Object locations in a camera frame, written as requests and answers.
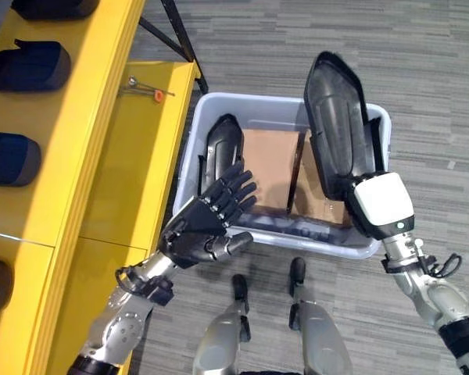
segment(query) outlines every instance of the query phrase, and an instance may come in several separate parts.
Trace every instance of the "white plastic bin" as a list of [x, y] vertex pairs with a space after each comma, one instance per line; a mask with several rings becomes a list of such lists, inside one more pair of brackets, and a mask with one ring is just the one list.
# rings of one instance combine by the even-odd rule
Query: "white plastic bin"
[[[367, 111], [369, 118], [381, 117], [381, 147], [387, 168], [391, 137], [389, 114], [373, 104], [367, 104]], [[225, 113], [235, 115], [243, 129], [303, 130], [309, 127], [302, 99], [223, 92], [203, 96], [196, 106], [191, 133], [182, 155], [174, 214], [196, 195], [199, 155], [205, 152], [206, 137], [212, 125]], [[290, 219], [246, 214], [238, 224], [240, 226], [228, 229], [229, 234], [247, 230], [255, 242], [350, 259], [368, 258], [378, 250], [380, 244], [362, 236], [355, 228], [329, 227], [326, 223], [304, 217]]]

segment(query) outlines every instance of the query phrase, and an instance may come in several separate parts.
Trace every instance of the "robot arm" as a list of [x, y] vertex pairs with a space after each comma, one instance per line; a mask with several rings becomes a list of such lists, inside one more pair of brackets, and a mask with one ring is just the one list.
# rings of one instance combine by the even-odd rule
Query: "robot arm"
[[174, 296], [171, 279], [179, 269], [230, 258], [252, 241], [245, 232], [225, 237], [226, 228], [256, 201], [252, 177], [237, 163], [203, 195], [190, 200], [163, 229], [158, 249], [134, 266], [116, 271], [118, 285], [68, 375], [116, 375], [144, 332], [155, 305]]
[[[464, 375], [469, 375], [469, 303], [444, 277], [460, 265], [453, 254], [438, 269], [434, 256], [423, 254], [422, 240], [414, 239], [414, 208], [397, 173], [362, 177], [351, 185], [345, 203], [356, 226], [381, 240], [387, 273], [415, 305], [418, 314], [441, 336]], [[458, 262], [448, 271], [450, 263]]]

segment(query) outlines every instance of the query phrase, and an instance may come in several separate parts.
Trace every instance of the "cardboard piece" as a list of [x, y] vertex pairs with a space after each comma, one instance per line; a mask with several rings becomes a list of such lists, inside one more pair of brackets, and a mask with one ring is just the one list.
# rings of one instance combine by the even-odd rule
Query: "cardboard piece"
[[299, 132], [244, 129], [243, 159], [257, 183], [255, 210], [284, 210], [292, 180]]
[[292, 214], [323, 220], [343, 227], [351, 227], [349, 214], [345, 210], [344, 203], [331, 201], [325, 197], [321, 189], [309, 131], [306, 133], [304, 141]]

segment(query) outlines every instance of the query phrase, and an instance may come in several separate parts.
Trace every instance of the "yellow panel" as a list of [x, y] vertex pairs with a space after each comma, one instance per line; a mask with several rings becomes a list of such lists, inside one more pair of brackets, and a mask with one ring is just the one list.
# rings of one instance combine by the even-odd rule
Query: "yellow panel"
[[175, 96], [117, 99], [81, 235], [148, 250], [163, 220], [198, 70], [187, 62], [131, 62], [122, 84], [130, 74]]
[[47, 374], [66, 373], [116, 285], [115, 270], [144, 259], [144, 250], [79, 238], [59, 313]]
[[0, 312], [0, 375], [23, 373], [52, 248], [0, 237], [0, 260], [13, 267], [9, 304]]
[[0, 50], [12, 48], [15, 38], [59, 41], [73, 70], [58, 91], [0, 92], [0, 131], [27, 135], [43, 154], [34, 183], [0, 187], [0, 233], [51, 246], [63, 236], [71, 205], [84, 202], [90, 189], [143, 4], [101, 0], [87, 19], [64, 22], [31, 22], [9, 11]]

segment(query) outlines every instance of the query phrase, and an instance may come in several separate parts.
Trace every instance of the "orange part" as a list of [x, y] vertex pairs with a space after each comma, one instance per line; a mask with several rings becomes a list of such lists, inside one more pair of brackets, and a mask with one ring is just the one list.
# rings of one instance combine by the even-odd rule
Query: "orange part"
[[161, 90], [155, 90], [155, 101], [157, 103], [161, 103], [163, 100], [163, 91]]

